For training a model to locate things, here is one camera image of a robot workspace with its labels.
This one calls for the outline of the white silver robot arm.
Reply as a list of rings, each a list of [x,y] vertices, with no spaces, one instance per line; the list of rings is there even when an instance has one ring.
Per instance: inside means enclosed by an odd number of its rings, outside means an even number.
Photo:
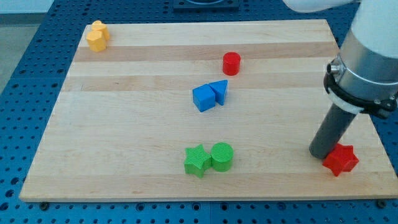
[[[397,0],[362,0],[324,87],[345,112],[386,119],[397,108]]]

